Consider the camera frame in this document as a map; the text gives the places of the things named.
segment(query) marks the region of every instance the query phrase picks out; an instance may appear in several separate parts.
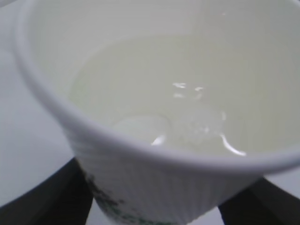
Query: cup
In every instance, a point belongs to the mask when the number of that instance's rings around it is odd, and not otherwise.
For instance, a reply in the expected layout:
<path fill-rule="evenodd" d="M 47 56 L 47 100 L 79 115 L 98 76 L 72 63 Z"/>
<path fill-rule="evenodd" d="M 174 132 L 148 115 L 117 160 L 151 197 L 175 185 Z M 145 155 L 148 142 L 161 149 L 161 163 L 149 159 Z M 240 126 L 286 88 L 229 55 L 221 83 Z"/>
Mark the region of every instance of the cup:
<path fill-rule="evenodd" d="M 95 49 L 196 28 L 197 35 L 258 54 L 271 32 L 298 76 L 299 21 L 296 0 L 26 0 L 16 22 L 15 57 L 33 95 L 64 130 L 100 208 L 122 224 L 182 225 L 264 174 L 299 165 L 299 145 L 244 158 L 153 148 L 95 123 L 68 102 L 76 72 Z M 274 59 L 274 66 L 282 72 L 286 64 Z M 272 76 L 286 83 L 277 70 Z M 284 132 L 297 129 L 299 114 L 295 107 Z"/>

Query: cup rim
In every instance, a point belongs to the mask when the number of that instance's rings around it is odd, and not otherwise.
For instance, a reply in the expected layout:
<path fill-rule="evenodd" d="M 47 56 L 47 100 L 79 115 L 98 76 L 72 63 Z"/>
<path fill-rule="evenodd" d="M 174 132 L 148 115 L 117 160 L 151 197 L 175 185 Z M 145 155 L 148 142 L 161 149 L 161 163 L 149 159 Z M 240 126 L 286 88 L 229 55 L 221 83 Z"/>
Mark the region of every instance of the cup rim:
<path fill-rule="evenodd" d="M 297 0 L 286 0 L 296 4 Z M 32 57 L 30 44 L 27 40 L 30 14 L 38 0 L 26 0 L 21 7 L 14 30 L 14 54 L 22 77 L 29 89 L 61 124 L 76 130 L 87 140 L 94 143 L 114 143 L 112 153 L 135 158 L 154 166 L 188 171 L 189 173 L 205 171 L 228 175 L 263 175 L 275 173 L 300 165 L 300 144 L 278 152 L 261 153 L 250 157 L 217 157 L 205 156 L 192 152 L 177 152 L 162 147 L 152 147 L 138 141 L 129 140 L 117 135 L 110 129 L 93 122 L 67 100 L 59 97 L 45 82 L 43 72 Z"/>

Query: green print on cup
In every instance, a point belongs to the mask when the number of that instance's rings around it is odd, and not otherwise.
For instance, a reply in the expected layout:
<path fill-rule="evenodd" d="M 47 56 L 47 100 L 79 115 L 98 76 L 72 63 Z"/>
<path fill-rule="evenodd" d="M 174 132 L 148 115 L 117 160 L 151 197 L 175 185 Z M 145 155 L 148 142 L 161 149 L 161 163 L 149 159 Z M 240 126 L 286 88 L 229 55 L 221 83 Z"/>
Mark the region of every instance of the green print on cup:
<path fill-rule="evenodd" d="M 158 222 L 146 220 L 142 216 L 133 216 L 131 214 L 125 213 L 119 209 L 120 204 L 126 204 L 124 200 L 114 200 L 109 196 L 108 193 L 101 190 L 94 183 L 95 177 L 90 174 L 85 173 L 86 181 L 92 191 L 95 200 L 99 207 L 108 215 L 110 218 L 129 225 L 177 225 L 171 222 Z"/>

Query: white surface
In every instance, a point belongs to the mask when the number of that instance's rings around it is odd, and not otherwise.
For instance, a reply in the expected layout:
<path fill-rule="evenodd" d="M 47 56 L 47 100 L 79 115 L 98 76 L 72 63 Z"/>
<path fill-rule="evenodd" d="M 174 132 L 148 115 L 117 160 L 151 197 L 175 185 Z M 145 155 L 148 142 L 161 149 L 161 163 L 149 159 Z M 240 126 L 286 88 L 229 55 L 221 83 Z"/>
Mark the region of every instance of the white surface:
<path fill-rule="evenodd" d="M 16 0 L 0 0 L 0 7 L 6 6 L 9 3 L 12 3 L 14 1 L 16 1 Z"/>
<path fill-rule="evenodd" d="M 26 90 L 10 48 L 11 23 L 21 0 L 0 8 L 0 206 L 47 179 L 71 157 L 59 127 Z M 268 177 L 300 198 L 300 169 Z M 93 204 L 87 225 L 103 221 Z M 221 225 L 217 209 L 193 225 Z"/>

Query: pale yellow liquid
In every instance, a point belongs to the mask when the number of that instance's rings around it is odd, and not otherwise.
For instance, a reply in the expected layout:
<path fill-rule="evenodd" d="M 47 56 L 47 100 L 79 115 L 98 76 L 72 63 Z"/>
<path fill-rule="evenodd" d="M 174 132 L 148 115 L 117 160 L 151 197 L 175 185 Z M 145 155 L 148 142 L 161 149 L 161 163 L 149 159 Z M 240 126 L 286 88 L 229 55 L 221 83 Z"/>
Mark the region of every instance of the pale yellow liquid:
<path fill-rule="evenodd" d="M 239 157 L 278 150 L 298 141 L 300 110 L 290 101 L 300 92 L 284 50 L 274 52 L 189 36 L 122 41 L 91 57 L 69 98 L 153 146 Z"/>

